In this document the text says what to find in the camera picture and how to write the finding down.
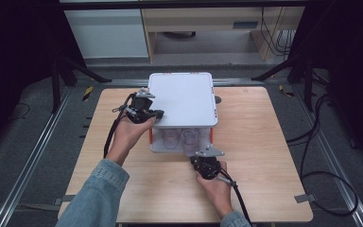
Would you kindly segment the person's right hand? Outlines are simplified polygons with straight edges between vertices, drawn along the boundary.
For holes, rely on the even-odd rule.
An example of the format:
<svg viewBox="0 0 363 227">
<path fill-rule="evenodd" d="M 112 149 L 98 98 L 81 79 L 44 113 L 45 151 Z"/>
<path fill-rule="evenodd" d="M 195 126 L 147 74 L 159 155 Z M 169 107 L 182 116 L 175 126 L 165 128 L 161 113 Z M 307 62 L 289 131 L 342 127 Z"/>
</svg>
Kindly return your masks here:
<svg viewBox="0 0 363 227">
<path fill-rule="evenodd" d="M 224 218 L 233 211 L 231 202 L 231 186 L 218 178 L 205 180 L 199 173 L 196 173 L 198 184 L 205 191 L 210 203 L 214 206 L 218 216 Z"/>
</svg>

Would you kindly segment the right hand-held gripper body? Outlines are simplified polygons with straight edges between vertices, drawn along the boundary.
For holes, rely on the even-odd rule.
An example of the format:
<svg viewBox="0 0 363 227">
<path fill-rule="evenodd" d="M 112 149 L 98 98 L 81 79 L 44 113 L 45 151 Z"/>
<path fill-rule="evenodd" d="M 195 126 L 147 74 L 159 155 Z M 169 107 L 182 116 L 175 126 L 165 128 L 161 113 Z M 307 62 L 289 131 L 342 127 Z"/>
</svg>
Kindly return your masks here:
<svg viewBox="0 0 363 227">
<path fill-rule="evenodd" d="M 190 163 L 204 180 L 212 180 L 221 170 L 220 162 L 216 157 L 223 155 L 223 151 L 210 145 L 191 156 Z"/>
</svg>

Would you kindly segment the white storage box lid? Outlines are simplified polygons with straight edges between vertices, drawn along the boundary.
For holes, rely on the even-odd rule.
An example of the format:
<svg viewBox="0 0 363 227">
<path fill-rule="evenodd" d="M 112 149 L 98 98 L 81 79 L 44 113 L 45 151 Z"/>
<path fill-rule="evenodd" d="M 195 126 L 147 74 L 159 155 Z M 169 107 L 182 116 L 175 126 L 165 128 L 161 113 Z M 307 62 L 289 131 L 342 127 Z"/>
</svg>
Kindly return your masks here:
<svg viewBox="0 0 363 227">
<path fill-rule="evenodd" d="M 163 110 L 156 128 L 211 128 L 217 124 L 213 78 L 210 73 L 154 73 L 149 91 L 151 108 Z"/>
</svg>

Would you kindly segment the light wooden desk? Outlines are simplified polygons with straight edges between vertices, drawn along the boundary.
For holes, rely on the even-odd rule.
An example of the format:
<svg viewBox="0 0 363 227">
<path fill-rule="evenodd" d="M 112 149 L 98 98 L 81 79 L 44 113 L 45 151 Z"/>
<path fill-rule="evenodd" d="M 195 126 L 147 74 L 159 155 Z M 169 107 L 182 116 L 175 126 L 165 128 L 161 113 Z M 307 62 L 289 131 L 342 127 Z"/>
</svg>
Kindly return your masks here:
<svg viewBox="0 0 363 227">
<path fill-rule="evenodd" d="M 158 32 L 249 30 L 266 61 L 279 31 L 296 30 L 304 7 L 142 9 L 146 35 Z"/>
</svg>

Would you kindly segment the yellow black tape strip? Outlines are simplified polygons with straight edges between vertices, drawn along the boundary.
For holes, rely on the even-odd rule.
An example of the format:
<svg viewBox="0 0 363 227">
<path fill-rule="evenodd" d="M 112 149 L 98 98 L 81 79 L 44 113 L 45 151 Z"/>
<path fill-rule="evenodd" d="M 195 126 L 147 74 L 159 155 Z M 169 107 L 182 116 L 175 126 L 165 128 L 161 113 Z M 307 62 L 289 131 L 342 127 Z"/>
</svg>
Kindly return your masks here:
<svg viewBox="0 0 363 227">
<path fill-rule="evenodd" d="M 89 86 L 89 87 L 86 88 L 85 93 L 84 93 L 84 95 L 82 97 L 82 101 L 88 100 L 88 98 L 89 98 L 91 92 L 93 91 L 93 89 L 94 89 L 93 86 Z"/>
</svg>

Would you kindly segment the metal floor rail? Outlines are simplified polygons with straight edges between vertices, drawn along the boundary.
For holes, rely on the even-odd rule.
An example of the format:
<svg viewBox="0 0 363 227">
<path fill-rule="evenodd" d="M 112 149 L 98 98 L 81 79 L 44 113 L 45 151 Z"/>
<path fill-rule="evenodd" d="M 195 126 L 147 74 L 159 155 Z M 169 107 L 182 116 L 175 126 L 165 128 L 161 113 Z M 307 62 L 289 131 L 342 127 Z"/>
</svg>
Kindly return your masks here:
<svg viewBox="0 0 363 227">
<path fill-rule="evenodd" d="M 313 202 L 313 204 L 319 208 L 321 211 L 335 217 L 351 217 L 357 227 L 363 227 L 363 203 L 361 199 L 358 197 L 355 192 L 349 177 L 347 176 L 345 170 L 341 166 L 339 160 L 337 159 L 333 149 L 331 148 L 326 136 L 324 135 L 321 127 L 320 127 L 320 108 L 324 102 L 324 97 L 320 96 L 315 104 L 312 104 L 313 111 L 310 112 L 307 110 L 304 100 L 303 100 L 303 91 L 299 85 L 293 85 L 292 90 L 299 100 L 304 115 L 306 116 L 309 124 L 311 125 L 311 132 L 308 135 L 306 142 L 304 153 L 302 155 L 301 165 L 299 175 L 302 180 L 309 178 L 311 176 L 329 176 L 336 183 L 337 188 L 342 196 L 343 200 L 346 203 L 348 208 L 347 212 L 339 213 L 338 211 L 332 211 L 331 209 L 327 209 L 322 207 L 317 202 Z M 323 155 L 323 158 L 328 165 L 328 170 L 315 170 L 308 173 L 303 172 L 304 160 L 307 154 L 307 149 L 309 147 L 309 143 L 315 140 L 320 148 L 320 152 Z"/>
<path fill-rule="evenodd" d="M 40 159 L 45 151 L 45 148 L 58 125 L 61 115 L 68 103 L 69 96 L 73 92 L 73 87 L 65 87 L 63 94 L 60 97 L 60 105 L 58 109 L 53 112 L 47 123 L 43 128 L 36 145 L 31 151 L 20 175 L 18 176 L 14 186 L 9 192 L 9 195 L 5 199 L 5 202 L 0 206 L 0 227 L 6 227 L 9 220 L 14 213 L 17 205 L 19 204 L 20 198 L 22 198 L 26 187 L 34 173 Z"/>
</svg>

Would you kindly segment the black metal stand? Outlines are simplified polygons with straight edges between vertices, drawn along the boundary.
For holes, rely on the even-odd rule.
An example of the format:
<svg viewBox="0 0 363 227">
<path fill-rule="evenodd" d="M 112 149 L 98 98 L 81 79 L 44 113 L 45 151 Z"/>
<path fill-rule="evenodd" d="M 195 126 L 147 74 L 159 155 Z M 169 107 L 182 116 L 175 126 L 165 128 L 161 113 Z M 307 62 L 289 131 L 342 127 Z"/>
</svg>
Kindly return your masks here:
<svg viewBox="0 0 363 227">
<path fill-rule="evenodd" d="M 255 81 L 264 81 L 278 72 L 289 68 L 290 73 L 287 77 L 289 83 L 298 83 L 303 79 L 304 91 L 303 100 L 308 111 L 312 112 L 312 94 L 313 94 L 313 77 L 314 67 L 312 59 L 304 54 L 297 54 L 293 57 L 289 57 L 286 61 L 276 65 L 275 67 L 268 70 L 266 73 L 252 78 Z"/>
<path fill-rule="evenodd" d="M 87 77 L 99 82 L 108 83 L 110 79 L 105 79 L 100 75 L 89 70 L 86 66 L 72 61 L 69 58 L 58 58 L 51 63 L 51 75 L 52 75 L 52 92 L 53 92 L 53 108 L 52 113 L 55 114 L 61 105 L 61 89 L 60 79 L 62 79 L 66 86 L 74 86 L 77 83 L 77 79 L 74 70 L 86 75 Z"/>
</svg>

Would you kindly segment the person's left hand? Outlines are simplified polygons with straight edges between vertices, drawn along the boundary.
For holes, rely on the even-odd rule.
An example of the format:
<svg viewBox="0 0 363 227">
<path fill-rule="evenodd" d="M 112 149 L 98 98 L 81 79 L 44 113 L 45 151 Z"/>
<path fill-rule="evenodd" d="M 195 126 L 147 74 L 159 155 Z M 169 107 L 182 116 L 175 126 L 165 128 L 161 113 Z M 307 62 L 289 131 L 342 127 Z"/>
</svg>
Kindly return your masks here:
<svg viewBox="0 0 363 227">
<path fill-rule="evenodd" d="M 140 137 L 152 128 L 156 119 L 151 117 L 144 123 L 135 124 L 127 117 L 122 118 L 114 131 L 111 147 L 105 158 L 122 166 Z"/>
</svg>

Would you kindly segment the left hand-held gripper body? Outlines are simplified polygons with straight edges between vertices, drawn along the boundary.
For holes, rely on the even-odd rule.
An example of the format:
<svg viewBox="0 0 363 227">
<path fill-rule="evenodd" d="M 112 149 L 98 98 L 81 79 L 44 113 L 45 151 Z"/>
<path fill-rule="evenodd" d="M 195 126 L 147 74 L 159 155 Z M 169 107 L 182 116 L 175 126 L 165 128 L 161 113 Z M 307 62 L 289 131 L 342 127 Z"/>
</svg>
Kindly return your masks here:
<svg viewBox="0 0 363 227">
<path fill-rule="evenodd" d="M 126 108 L 129 120 L 135 124 L 145 123 L 150 118 L 156 118 L 157 113 L 150 109 L 155 97 L 148 88 L 141 88 L 130 95 L 131 103 Z"/>
</svg>

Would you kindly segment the white cabinet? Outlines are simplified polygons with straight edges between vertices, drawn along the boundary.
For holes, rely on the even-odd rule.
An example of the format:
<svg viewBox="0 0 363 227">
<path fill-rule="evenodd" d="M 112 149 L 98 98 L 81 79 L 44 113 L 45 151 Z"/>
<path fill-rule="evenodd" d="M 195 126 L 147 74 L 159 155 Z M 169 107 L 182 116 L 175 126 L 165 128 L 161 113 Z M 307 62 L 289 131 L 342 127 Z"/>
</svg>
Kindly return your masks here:
<svg viewBox="0 0 363 227">
<path fill-rule="evenodd" d="M 147 58 L 139 9 L 66 10 L 84 59 Z"/>
</svg>

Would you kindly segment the grey tape piece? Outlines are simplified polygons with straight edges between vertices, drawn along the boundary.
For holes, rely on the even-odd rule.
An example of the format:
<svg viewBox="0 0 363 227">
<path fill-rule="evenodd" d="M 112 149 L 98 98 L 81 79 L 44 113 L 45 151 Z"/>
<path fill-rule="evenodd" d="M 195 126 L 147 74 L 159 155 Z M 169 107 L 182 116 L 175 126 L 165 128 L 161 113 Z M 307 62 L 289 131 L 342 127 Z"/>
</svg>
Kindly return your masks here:
<svg viewBox="0 0 363 227">
<path fill-rule="evenodd" d="M 64 202 L 71 201 L 74 197 L 75 195 L 63 195 L 62 197 L 55 198 L 53 204 L 61 206 Z"/>
<path fill-rule="evenodd" d="M 295 196 L 294 197 L 296 203 L 302 203 L 302 202 L 305 202 L 305 201 L 308 201 L 308 202 L 314 202 L 317 200 L 316 196 L 311 194 L 311 195 L 308 195 L 308 194 L 302 194 L 302 195 L 298 195 L 298 196 Z"/>
</svg>

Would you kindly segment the translucent storage box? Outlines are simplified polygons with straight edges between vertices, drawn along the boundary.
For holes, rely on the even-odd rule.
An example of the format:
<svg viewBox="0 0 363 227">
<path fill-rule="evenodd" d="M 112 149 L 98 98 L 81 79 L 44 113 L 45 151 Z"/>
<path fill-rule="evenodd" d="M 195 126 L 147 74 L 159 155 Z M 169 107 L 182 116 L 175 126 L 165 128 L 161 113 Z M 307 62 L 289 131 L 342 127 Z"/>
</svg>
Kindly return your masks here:
<svg viewBox="0 0 363 227">
<path fill-rule="evenodd" d="M 199 150 L 206 148 L 213 144 L 213 129 L 212 128 L 179 128 L 179 144 L 174 149 L 166 148 L 163 144 L 163 130 L 165 129 L 153 129 L 149 131 L 149 139 L 150 139 L 150 149 L 153 152 L 161 152 L 161 153 L 183 153 L 182 147 L 182 131 L 186 129 L 199 129 Z"/>
</svg>

